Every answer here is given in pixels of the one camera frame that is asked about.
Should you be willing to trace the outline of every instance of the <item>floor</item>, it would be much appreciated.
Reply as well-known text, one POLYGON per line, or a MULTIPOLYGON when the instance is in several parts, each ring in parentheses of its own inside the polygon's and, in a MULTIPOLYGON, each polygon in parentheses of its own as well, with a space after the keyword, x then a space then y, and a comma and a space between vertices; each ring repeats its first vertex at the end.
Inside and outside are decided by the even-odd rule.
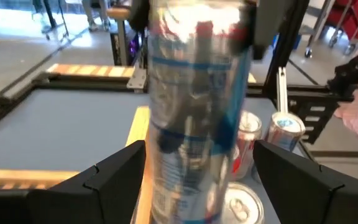
MULTIPOLYGON (((21 15, 15 13, 17 12, 4 11, 5 16, 0 20, 0 93, 13 95, 29 83, 36 74, 54 63, 113 64, 108 34, 102 31, 90 34, 83 16, 67 16, 71 35, 69 40, 60 42, 64 27, 52 33, 50 40, 47 40, 39 32, 40 23, 37 21, 22 19, 21 21, 26 23, 13 26, 10 21, 12 17, 31 18, 29 13, 21 15)), ((313 18, 305 17, 304 21, 309 22, 308 20, 312 21, 313 18)), ((328 30, 326 35, 314 45, 313 58, 304 57, 307 37, 303 38, 298 49, 291 55, 291 61, 320 85, 324 85, 327 79, 334 76, 336 65, 349 59, 348 56, 343 55, 346 39, 341 39, 332 50, 328 47, 328 38, 332 32, 328 30)), ((251 72, 258 82, 265 80, 271 54, 272 51, 268 52, 263 62, 253 64, 251 72)), ((312 85, 291 63, 287 65, 287 77, 288 83, 312 85)), ((358 150, 358 137, 346 129, 341 120, 332 117, 317 142, 308 147, 312 150, 353 151, 358 150)), ((318 161, 358 178, 358 159, 318 159, 318 161)))

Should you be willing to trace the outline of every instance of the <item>pull tab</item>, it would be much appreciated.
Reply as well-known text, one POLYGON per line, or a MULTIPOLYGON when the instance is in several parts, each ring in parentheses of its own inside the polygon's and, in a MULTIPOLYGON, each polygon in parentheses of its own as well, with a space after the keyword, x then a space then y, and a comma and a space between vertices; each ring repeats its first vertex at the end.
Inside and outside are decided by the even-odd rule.
POLYGON ((250 211, 238 198, 234 198, 230 201, 230 209, 238 221, 245 222, 248 219, 250 211))

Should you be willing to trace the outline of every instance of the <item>red and white can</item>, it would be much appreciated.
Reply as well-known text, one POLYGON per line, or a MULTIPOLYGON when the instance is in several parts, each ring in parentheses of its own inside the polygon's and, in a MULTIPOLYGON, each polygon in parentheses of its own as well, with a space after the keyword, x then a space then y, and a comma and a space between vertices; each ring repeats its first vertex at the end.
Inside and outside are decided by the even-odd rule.
POLYGON ((250 168, 254 164, 252 153, 254 151, 254 143, 262 136, 262 122, 251 112, 243 111, 239 124, 239 132, 237 134, 236 147, 239 150, 239 167, 234 171, 234 179, 242 179, 250 173, 250 168))

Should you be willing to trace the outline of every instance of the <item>cart wheel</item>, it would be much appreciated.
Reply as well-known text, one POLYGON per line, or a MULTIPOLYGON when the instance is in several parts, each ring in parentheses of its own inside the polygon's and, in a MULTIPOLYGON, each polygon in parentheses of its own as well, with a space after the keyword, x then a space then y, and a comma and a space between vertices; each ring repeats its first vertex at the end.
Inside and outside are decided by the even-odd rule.
POLYGON ((337 39, 336 39, 336 38, 333 38, 333 39, 329 40, 328 46, 329 46, 330 48, 333 48, 334 45, 336 44, 336 42, 337 42, 337 39))
POLYGON ((305 58, 311 58, 312 55, 311 55, 311 49, 306 49, 306 52, 305 52, 305 58))
POLYGON ((345 55, 350 55, 351 53, 353 53, 355 47, 356 47, 355 44, 348 45, 346 50, 345 50, 345 55))

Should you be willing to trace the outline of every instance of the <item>gray table surface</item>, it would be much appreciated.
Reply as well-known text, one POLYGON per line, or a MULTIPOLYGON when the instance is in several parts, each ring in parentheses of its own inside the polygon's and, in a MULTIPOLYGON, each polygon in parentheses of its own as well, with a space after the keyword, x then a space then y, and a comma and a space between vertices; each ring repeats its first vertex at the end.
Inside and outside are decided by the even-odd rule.
MULTIPOLYGON (((147 95, 100 91, 35 90, 0 121, 0 169, 82 171, 125 146, 138 106, 147 95)), ((248 98, 245 109, 262 120, 266 132, 272 113, 267 99, 248 98)), ((294 153, 301 155, 299 148, 294 153)), ((251 187, 263 202, 265 223, 280 223, 263 186, 251 187)))

